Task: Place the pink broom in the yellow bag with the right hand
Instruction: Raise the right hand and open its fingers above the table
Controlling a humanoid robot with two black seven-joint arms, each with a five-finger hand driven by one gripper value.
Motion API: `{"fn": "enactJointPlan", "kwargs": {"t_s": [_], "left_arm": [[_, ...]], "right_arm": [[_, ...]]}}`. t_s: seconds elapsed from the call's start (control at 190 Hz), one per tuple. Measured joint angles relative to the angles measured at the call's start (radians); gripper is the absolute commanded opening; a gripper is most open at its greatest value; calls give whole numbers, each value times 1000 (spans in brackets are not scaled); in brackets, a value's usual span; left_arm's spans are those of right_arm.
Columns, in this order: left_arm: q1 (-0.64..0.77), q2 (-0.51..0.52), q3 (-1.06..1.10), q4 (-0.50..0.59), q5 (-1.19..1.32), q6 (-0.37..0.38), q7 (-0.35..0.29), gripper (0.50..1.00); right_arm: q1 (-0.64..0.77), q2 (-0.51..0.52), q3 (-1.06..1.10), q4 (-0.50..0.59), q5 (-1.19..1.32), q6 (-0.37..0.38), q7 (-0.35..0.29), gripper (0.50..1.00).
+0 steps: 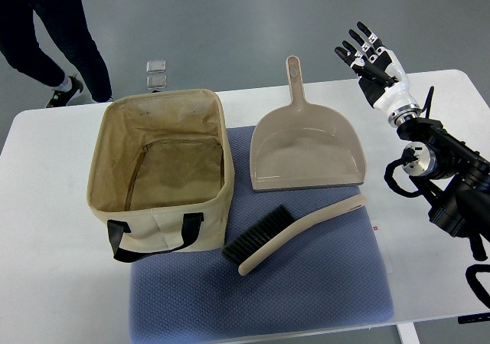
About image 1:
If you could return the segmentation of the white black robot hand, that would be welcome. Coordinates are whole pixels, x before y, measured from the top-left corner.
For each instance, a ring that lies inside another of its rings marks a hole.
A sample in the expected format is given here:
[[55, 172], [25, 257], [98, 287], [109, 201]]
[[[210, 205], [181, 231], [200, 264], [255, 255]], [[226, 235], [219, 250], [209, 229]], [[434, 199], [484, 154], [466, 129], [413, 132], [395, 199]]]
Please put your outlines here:
[[422, 109], [410, 94], [408, 76], [395, 53], [363, 22], [357, 28], [348, 31], [356, 44], [343, 41], [335, 53], [358, 77], [369, 105], [380, 110], [394, 128], [418, 117]]

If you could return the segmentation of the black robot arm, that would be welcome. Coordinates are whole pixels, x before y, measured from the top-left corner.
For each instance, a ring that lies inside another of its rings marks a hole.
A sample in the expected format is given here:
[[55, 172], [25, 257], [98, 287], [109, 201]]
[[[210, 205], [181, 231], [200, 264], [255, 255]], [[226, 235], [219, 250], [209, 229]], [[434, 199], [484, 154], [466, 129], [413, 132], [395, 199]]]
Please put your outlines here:
[[429, 113], [433, 93], [423, 108], [410, 105], [397, 113], [397, 135], [406, 140], [399, 159], [388, 164], [384, 180], [406, 198], [423, 196], [430, 204], [429, 220], [446, 233], [467, 238], [476, 263], [465, 278], [476, 297], [489, 304], [489, 293], [479, 281], [487, 273], [483, 242], [489, 239], [489, 162], [465, 142], [450, 135]]

